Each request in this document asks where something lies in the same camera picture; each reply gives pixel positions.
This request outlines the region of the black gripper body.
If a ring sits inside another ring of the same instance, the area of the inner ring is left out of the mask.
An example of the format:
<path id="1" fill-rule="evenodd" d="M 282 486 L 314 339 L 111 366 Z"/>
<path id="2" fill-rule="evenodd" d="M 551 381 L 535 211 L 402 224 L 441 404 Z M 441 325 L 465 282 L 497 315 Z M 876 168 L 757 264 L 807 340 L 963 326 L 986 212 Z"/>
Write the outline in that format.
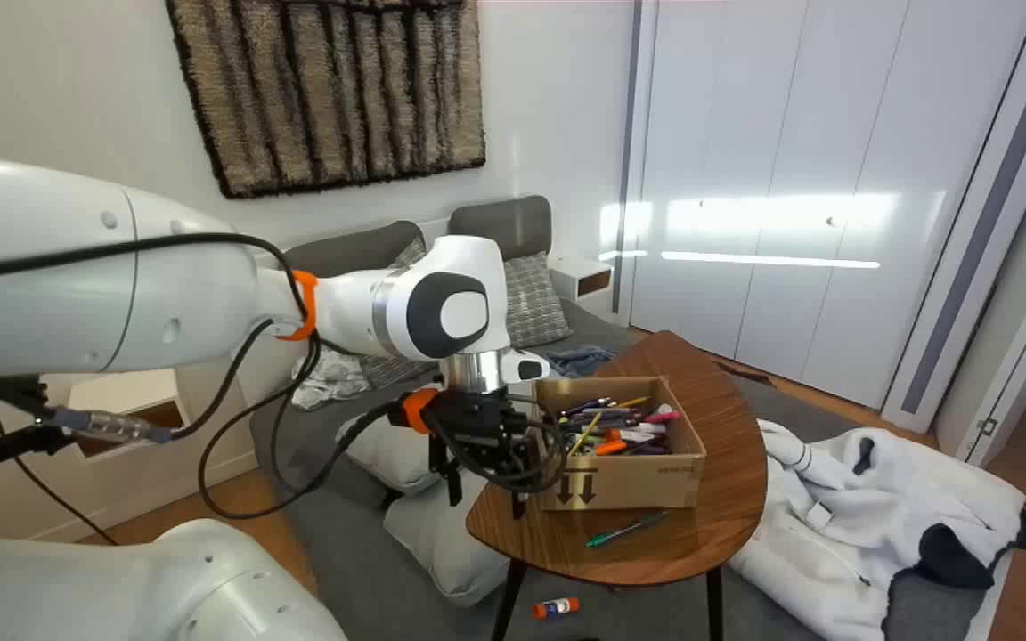
<path id="1" fill-rule="evenodd" d="M 456 460 L 459 472 L 469 468 L 502 486 L 524 483 L 529 491 L 543 480 L 541 430 L 505 393 L 437 393 L 419 410 L 419 423 L 427 426 L 427 464 L 433 472 Z"/>

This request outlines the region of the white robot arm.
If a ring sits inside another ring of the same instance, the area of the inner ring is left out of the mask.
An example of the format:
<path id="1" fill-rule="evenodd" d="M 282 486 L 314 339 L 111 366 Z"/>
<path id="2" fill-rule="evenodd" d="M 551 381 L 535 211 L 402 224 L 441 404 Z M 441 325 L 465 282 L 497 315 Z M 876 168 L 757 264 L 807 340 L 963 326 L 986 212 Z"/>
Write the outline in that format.
<path id="1" fill-rule="evenodd" d="M 514 491 L 543 447 L 502 389 L 516 377 L 495 241 L 441 235 L 408 268 L 311 273 L 173 200 L 0 160 L 0 393 L 25 375 L 155 371 L 260 334 L 446 371 L 394 401 L 429 468 Z M 149 543 L 0 539 L 0 641 L 345 641 L 254 539 L 191 518 Z"/>

